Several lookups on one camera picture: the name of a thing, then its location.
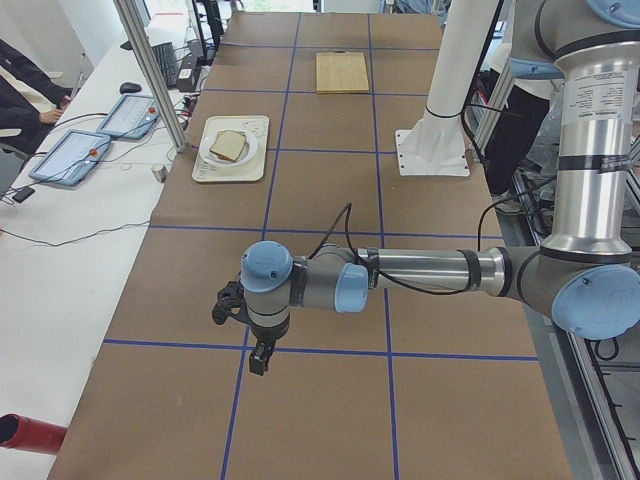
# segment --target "white table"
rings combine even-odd
[[[182,45],[183,17],[159,17],[148,29],[150,43]],[[108,112],[125,81],[150,94],[133,52],[121,38],[97,66],[61,121],[84,113]],[[182,94],[171,92],[176,103]],[[70,122],[53,131],[40,150],[69,128],[95,131],[103,117]],[[113,142],[108,161],[145,141]],[[166,129],[114,163],[99,164],[77,187],[35,186],[25,203],[0,204],[0,227],[26,237],[61,242],[105,228],[149,219],[162,191],[151,172],[173,158]],[[33,182],[27,173],[14,187]],[[19,413],[68,425],[82,394],[146,227],[129,228],[58,248],[34,245],[0,233],[0,415]],[[0,449],[0,477],[46,478],[54,457]]]

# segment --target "table surface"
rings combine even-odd
[[[197,147],[212,115],[267,115],[267,173],[198,185],[196,148],[176,156],[51,480],[571,478],[516,302],[390,290],[372,292],[358,315],[296,310],[265,377],[248,373],[248,331],[210,319],[247,246],[270,239],[308,253],[348,201],[358,246],[474,248],[490,201],[481,167],[401,177],[394,154],[395,130],[423,113],[439,42],[431,16],[232,19],[187,136]],[[315,93],[315,52],[335,49],[365,52],[370,94]],[[485,247],[500,244],[495,216],[484,235]],[[111,237],[100,240],[108,254]],[[113,288],[87,288],[82,275],[96,302]],[[43,359],[65,361],[100,309],[84,306]]]
[[[182,17],[172,17],[171,22],[160,18],[147,29],[151,44],[170,40],[181,45],[184,25]],[[108,112],[125,81],[139,83],[142,93],[151,94],[133,53],[119,48],[123,41],[124,37],[105,55],[61,121]],[[177,91],[171,95],[174,101],[182,96]],[[53,146],[68,129],[95,131],[103,118],[65,124],[39,150]],[[40,184],[25,203],[0,204],[0,225],[9,232],[57,243],[148,221],[163,187],[151,168],[154,164],[171,168],[175,153],[163,125],[159,121],[152,136],[138,142],[112,142],[104,163],[75,188]],[[14,188],[33,183],[28,172],[38,160],[30,161]],[[0,233],[0,412],[69,424],[145,231],[146,226],[128,228],[57,248]],[[0,471],[6,478],[45,478],[53,460],[0,449]]]

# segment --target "red cylinder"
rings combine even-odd
[[[56,455],[65,427],[10,413],[0,417],[0,447]]]

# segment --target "tablet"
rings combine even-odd
[[[160,112],[153,97],[125,93],[102,121],[97,132],[114,140],[139,140],[151,130]]]
[[[69,130],[29,176],[40,182],[77,185],[98,164],[110,144],[108,135]]]

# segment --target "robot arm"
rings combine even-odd
[[[262,375],[268,369],[276,341],[288,330],[291,307],[358,312],[368,290],[378,287],[437,295],[483,290],[526,303],[561,328],[594,340],[635,325],[640,275],[628,267],[631,249],[619,232],[640,65],[640,4],[610,3],[516,4],[513,55],[521,74],[557,76],[558,70],[548,68],[555,62],[566,82],[555,218],[541,248],[325,246],[309,259],[293,258],[274,242],[255,244],[243,256],[239,281],[218,293],[213,310],[218,324],[232,317],[251,327],[258,340],[250,356],[252,372]],[[454,1],[452,9],[456,4],[458,11],[464,8],[463,0]],[[454,20],[465,21],[460,14],[452,15]],[[451,29],[458,30],[459,25]]]

